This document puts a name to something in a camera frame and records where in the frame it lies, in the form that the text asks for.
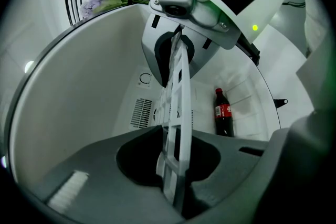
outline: air vent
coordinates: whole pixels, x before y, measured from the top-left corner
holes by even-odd
[[[50,198],[48,206],[53,210],[64,214],[77,197],[89,175],[85,172],[74,171],[70,178]]]
[[[147,128],[149,124],[151,108],[152,108],[151,100],[144,98],[137,99],[132,114],[130,129]]]
[[[194,128],[194,111],[191,111],[191,129]]]

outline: red bottle label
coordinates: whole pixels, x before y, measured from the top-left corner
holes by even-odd
[[[215,109],[216,118],[232,117],[231,106],[229,104],[220,104]]]

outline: green leaves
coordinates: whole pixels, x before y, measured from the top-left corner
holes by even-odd
[[[103,0],[101,4],[93,10],[94,13],[104,12],[127,4],[121,0]]]

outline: coca-cola bottle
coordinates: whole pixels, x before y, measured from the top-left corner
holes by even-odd
[[[221,88],[216,89],[216,107],[215,107],[215,121],[216,133],[222,136],[234,137],[232,113],[229,101],[223,95]]]

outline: cable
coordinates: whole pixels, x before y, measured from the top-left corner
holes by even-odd
[[[141,80],[141,76],[142,76],[142,75],[149,75],[149,77],[150,77],[149,82],[143,82],[143,81]],[[151,82],[151,80],[152,80],[152,75],[149,74],[149,73],[142,73],[142,74],[140,75],[139,79],[140,79],[141,83],[143,83],[143,84],[149,84],[149,83]]]
[[[297,2],[289,1],[289,2],[284,2],[283,5],[288,5],[288,6],[292,6],[295,8],[304,8],[306,6],[306,3],[305,2],[297,3]]]

